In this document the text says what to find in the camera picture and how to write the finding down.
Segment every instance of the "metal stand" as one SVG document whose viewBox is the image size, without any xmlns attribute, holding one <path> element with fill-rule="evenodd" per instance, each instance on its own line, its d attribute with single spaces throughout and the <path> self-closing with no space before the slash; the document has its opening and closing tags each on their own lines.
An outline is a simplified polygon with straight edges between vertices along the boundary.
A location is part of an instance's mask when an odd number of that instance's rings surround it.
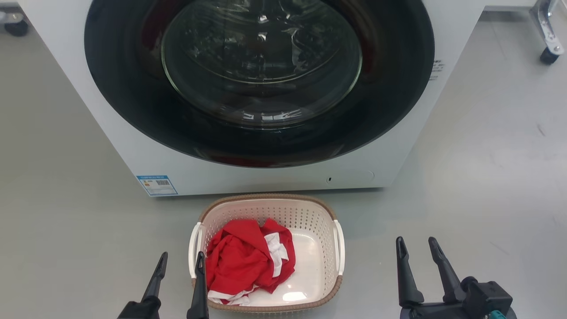
<svg viewBox="0 0 567 319">
<path fill-rule="evenodd" d="M 28 24 L 24 15 L 19 12 L 7 13 L 0 9 L 0 24 L 4 24 L 4 29 L 13 36 L 24 36 L 28 33 Z"/>
<path fill-rule="evenodd" d="M 530 14 L 534 18 L 540 34 L 547 45 L 539 60 L 547 65 L 553 64 L 560 55 L 565 53 L 565 49 L 559 42 L 549 21 L 549 17 L 551 17 L 552 11 L 558 2 L 559 0 L 538 0 L 530 10 Z"/>
</svg>

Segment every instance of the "floor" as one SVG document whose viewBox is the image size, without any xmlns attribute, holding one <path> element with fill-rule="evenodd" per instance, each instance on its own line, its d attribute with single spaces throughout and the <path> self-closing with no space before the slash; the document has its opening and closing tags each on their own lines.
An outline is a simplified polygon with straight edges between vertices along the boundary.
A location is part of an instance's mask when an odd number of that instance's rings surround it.
<svg viewBox="0 0 567 319">
<path fill-rule="evenodd" d="M 553 17 L 567 43 L 567 18 Z M 0 309 L 6 318 L 114 318 L 161 252 L 162 318 L 191 302 L 187 246 L 218 196 L 148 198 L 36 33 L 0 31 Z M 567 296 L 567 57 L 524 14 L 484 14 L 395 184 L 308 192 L 338 214 L 341 289 L 292 318 L 399 315 L 395 238 L 426 301 L 443 295 L 427 238 L 457 274 L 495 280 L 524 318 L 560 318 Z M 249 316 L 210 312 L 211 318 Z"/>
</svg>

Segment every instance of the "white basket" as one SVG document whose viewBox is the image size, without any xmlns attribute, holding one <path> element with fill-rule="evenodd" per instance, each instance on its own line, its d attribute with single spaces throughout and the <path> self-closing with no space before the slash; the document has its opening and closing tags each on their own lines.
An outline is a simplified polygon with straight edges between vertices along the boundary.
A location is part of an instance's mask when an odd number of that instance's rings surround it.
<svg viewBox="0 0 567 319">
<path fill-rule="evenodd" d="M 212 308 L 238 312 L 285 312 L 318 307 L 335 296 L 345 268 L 345 241 L 333 211 L 318 199 L 288 194 L 255 194 L 224 198 L 213 203 L 193 228 L 189 243 L 189 271 L 194 280 L 199 251 L 231 220 L 254 219 L 263 225 L 271 218 L 291 231 L 295 272 L 273 294 L 258 290 L 250 306 Z"/>
</svg>

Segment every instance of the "washing machine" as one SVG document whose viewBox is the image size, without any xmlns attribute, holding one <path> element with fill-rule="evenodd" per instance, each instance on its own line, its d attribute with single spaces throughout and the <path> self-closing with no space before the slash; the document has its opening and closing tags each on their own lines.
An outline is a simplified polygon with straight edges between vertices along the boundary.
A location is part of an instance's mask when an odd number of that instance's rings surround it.
<svg viewBox="0 0 567 319">
<path fill-rule="evenodd" d="M 484 8 L 479 0 L 20 5 L 150 196 L 389 186 Z"/>
</svg>

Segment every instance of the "clothes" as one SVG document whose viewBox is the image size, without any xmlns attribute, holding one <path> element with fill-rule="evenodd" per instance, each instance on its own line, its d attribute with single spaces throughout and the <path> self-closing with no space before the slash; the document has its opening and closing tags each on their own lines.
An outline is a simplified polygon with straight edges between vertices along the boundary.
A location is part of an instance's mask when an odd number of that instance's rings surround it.
<svg viewBox="0 0 567 319">
<path fill-rule="evenodd" d="M 290 231 L 268 219 L 228 222 L 210 241 L 206 259 L 209 299 L 223 304 L 249 303 L 256 289 L 273 293 L 294 272 Z"/>
</svg>

